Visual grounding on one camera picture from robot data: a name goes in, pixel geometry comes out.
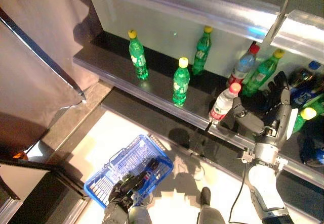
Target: beverage bottle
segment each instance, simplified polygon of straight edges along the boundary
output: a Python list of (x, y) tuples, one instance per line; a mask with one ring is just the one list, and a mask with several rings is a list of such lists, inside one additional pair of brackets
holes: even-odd
[(201, 75), (204, 70), (204, 65), (207, 60), (209, 49), (211, 48), (211, 32), (213, 31), (212, 27), (205, 26), (204, 34), (199, 39), (197, 44), (197, 51), (194, 56), (194, 62), (192, 66), (193, 75)]
[(145, 80), (148, 77), (148, 71), (146, 68), (146, 60), (144, 56), (143, 45), (137, 38), (136, 30), (128, 30), (128, 36), (130, 38), (130, 55), (132, 62), (135, 66), (135, 73), (138, 79)]
[(324, 91), (324, 81), (321, 75), (316, 79), (312, 87), (304, 87), (297, 90), (291, 95), (292, 108), (300, 108), (306, 104), (307, 101), (315, 98)]
[(308, 108), (302, 109), (296, 117), (296, 121), (295, 121), (294, 128), (293, 128), (293, 133), (299, 131), (303, 127), (306, 120), (310, 120), (310, 119), (314, 118), (315, 116), (316, 116), (316, 111), (313, 108), (308, 107)]
[(226, 86), (230, 86), (234, 82), (242, 84), (242, 81), (255, 64), (255, 60), (257, 57), (256, 54), (259, 51), (259, 49), (260, 47), (256, 44), (251, 45), (249, 50), (236, 63), (233, 72), (226, 83)]
[(284, 55), (284, 51), (277, 49), (273, 53), (272, 57), (262, 62), (256, 71), (253, 73), (251, 79), (243, 87), (242, 93), (247, 97), (251, 97), (255, 94), (259, 87), (275, 72), (278, 61)]
[(172, 100), (177, 106), (183, 106), (187, 98), (187, 90), (190, 80), (187, 66), (188, 59), (186, 57), (181, 57), (179, 59), (179, 68), (176, 70), (173, 77)]
[(218, 123), (233, 106), (233, 99), (237, 97), (241, 85), (237, 82), (231, 84), (231, 86), (224, 90), (216, 99), (211, 111), (209, 112), (209, 121)]
[(297, 89), (308, 86), (314, 81), (316, 70), (320, 67), (320, 63), (312, 61), (308, 64), (308, 69), (300, 68), (294, 71), (289, 79), (290, 93), (293, 94)]
[(316, 117), (324, 114), (324, 94), (320, 94), (312, 100), (308, 101), (304, 108), (310, 107), (316, 111)]

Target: gray curtain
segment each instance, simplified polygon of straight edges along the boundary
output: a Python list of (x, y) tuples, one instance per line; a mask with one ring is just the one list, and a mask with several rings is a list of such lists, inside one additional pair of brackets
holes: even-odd
[[(84, 90), (97, 76), (72, 63), (102, 31), (91, 0), (0, 0), (0, 7)], [(0, 22), (0, 151), (27, 149), (81, 96)]]

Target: cable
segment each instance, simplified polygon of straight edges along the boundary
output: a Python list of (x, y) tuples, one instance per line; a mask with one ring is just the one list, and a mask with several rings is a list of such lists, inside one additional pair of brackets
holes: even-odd
[(232, 211), (233, 211), (233, 208), (234, 208), (234, 206), (235, 206), (235, 204), (236, 204), (236, 202), (237, 202), (237, 200), (238, 200), (238, 198), (239, 198), (239, 195), (241, 194), (241, 191), (242, 191), (242, 189), (243, 189), (243, 185), (244, 185), (244, 182), (245, 182), (245, 176), (246, 176), (246, 174), (247, 174), (247, 163), (245, 164), (245, 167), (244, 167), (244, 174), (243, 174), (243, 179), (242, 179), (242, 185), (241, 185), (241, 188), (240, 188), (240, 190), (239, 190), (239, 192), (238, 192), (238, 194), (237, 194), (236, 199), (234, 200), (234, 203), (233, 203), (232, 208), (231, 208), (231, 212), (229, 213), (228, 223), (246, 224), (246, 223), (244, 223), (244, 222), (231, 221)]

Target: red bottle cap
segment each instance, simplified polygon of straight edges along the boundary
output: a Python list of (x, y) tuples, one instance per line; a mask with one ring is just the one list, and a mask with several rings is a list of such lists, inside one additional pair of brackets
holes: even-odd
[(253, 44), (251, 47), (250, 47), (250, 53), (251, 54), (256, 54), (258, 51), (259, 51), (260, 47), (257, 46), (256, 44)]
[(229, 87), (229, 91), (233, 94), (238, 94), (238, 92), (241, 90), (241, 85), (237, 82), (234, 82)]

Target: plastic basket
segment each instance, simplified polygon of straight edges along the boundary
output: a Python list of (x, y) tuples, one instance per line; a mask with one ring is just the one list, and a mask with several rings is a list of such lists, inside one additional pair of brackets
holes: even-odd
[(152, 172), (144, 186), (134, 192), (134, 205), (139, 205), (173, 169), (173, 163), (163, 149), (161, 142), (154, 136), (139, 135), (127, 148), (117, 152), (99, 172), (86, 181), (85, 192), (106, 208), (112, 187), (127, 173), (138, 175), (150, 159), (155, 158), (159, 161), (157, 169)]

